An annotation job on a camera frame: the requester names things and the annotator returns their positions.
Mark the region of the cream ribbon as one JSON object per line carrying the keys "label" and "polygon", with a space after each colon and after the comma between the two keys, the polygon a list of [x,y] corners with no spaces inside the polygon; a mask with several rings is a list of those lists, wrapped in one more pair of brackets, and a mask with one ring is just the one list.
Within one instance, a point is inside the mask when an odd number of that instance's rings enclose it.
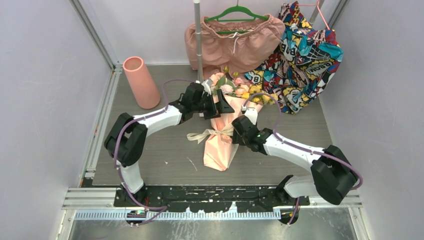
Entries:
{"label": "cream ribbon", "polygon": [[229,124],[222,129],[206,129],[202,133],[188,133],[186,138],[188,141],[196,141],[200,144],[209,136],[219,136],[219,139],[225,143],[232,143],[232,136],[234,134],[234,127]]}

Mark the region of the artificial flower bouquet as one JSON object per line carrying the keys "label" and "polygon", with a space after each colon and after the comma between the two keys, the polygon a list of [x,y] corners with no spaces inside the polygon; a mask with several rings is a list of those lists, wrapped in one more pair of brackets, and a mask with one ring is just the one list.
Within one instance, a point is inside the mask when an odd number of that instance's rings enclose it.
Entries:
{"label": "artificial flower bouquet", "polygon": [[216,96],[218,90],[220,90],[226,96],[246,100],[251,95],[261,93],[258,96],[254,96],[251,101],[261,105],[277,103],[278,106],[282,106],[279,102],[278,94],[273,89],[275,87],[275,81],[273,80],[276,76],[275,72],[254,69],[243,74],[236,73],[235,75],[235,77],[231,77],[229,72],[218,67],[203,68],[203,77],[206,80],[212,80],[210,89],[213,96]]}

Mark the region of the pink wrapping paper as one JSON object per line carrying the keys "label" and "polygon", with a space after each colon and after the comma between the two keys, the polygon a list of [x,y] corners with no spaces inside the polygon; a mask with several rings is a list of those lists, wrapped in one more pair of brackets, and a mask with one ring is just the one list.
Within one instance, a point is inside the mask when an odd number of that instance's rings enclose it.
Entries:
{"label": "pink wrapping paper", "polygon": [[217,171],[229,168],[238,145],[233,144],[232,121],[241,115],[242,105],[250,97],[245,92],[241,97],[225,96],[225,100],[234,109],[234,113],[223,113],[220,117],[210,120],[211,129],[204,131],[206,134],[203,165]]}

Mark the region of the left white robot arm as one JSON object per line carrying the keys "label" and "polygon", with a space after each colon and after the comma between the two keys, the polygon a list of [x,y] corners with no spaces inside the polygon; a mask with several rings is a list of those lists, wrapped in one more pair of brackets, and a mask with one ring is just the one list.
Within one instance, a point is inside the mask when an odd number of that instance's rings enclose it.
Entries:
{"label": "left white robot arm", "polygon": [[104,140],[104,148],[113,158],[121,185],[127,193],[126,200],[135,207],[141,206],[146,200],[146,185],[141,177],[139,159],[147,137],[165,128],[183,124],[195,113],[209,120],[234,112],[221,90],[217,91],[215,100],[207,86],[192,82],[177,100],[159,110],[138,116],[126,112],[119,115]]}

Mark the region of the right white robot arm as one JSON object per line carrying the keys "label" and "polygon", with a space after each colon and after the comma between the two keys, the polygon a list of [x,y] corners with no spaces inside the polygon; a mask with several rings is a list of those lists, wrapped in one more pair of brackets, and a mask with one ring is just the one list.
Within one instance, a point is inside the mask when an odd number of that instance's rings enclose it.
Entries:
{"label": "right white robot arm", "polygon": [[291,205],[298,197],[320,196],[339,205],[346,195],[359,187],[362,178],[334,145],[313,147],[283,137],[272,129],[258,127],[245,116],[232,122],[237,140],[253,152],[289,161],[307,170],[309,175],[288,176],[277,192],[283,205]]}

